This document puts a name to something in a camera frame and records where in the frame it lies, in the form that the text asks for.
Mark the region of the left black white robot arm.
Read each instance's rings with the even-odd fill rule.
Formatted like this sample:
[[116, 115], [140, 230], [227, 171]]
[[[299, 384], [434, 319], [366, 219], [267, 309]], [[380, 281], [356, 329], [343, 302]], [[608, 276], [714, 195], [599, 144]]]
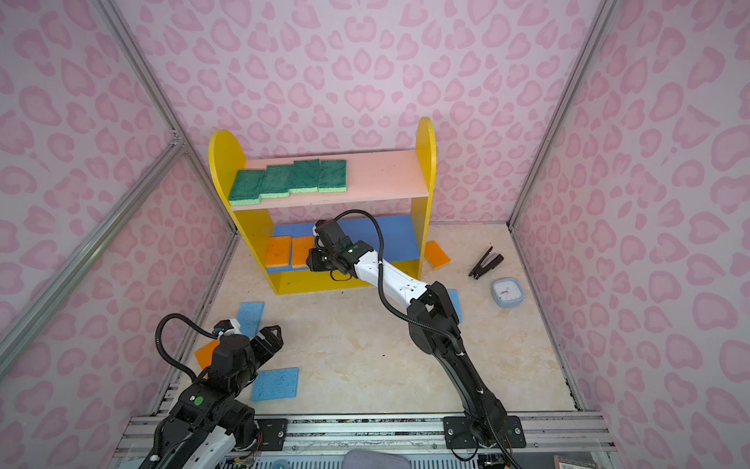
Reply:
[[266, 326], [250, 338], [223, 320], [210, 336], [218, 341], [210, 365], [158, 424], [143, 468], [215, 468], [234, 449], [259, 447], [255, 410], [238, 396], [283, 347], [281, 328]]

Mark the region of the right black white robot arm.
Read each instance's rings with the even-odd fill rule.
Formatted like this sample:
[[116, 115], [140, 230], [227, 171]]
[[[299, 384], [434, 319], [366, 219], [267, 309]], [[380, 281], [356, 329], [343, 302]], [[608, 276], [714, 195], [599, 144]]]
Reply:
[[424, 283], [387, 262], [385, 238], [377, 220], [367, 217], [377, 234], [378, 246], [354, 242], [339, 224], [339, 217], [314, 225], [314, 247], [307, 266], [313, 272], [340, 272], [377, 288], [387, 311], [408, 323], [409, 337], [423, 353], [436, 358], [455, 387], [470, 432], [479, 446], [497, 447], [511, 459], [509, 440], [503, 431], [509, 415], [484, 384], [464, 346], [459, 318], [446, 287]]

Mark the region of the green sponge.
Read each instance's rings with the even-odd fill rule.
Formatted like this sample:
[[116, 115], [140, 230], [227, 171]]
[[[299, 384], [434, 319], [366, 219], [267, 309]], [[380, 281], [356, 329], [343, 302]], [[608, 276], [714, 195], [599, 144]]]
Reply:
[[348, 162], [343, 159], [320, 160], [318, 191], [320, 193], [345, 193], [348, 187]]
[[289, 193], [317, 193], [320, 181], [318, 159], [297, 160], [292, 165], [288, 179]]
[[261, 199], [283, 199], [290, 195], [292, 164], [269, 165], [260, 187]]
[[255, 205], [261, 202], [261, 189], [265, 170], [240, 170], [232, 184], [228, 201], [230, 206]]

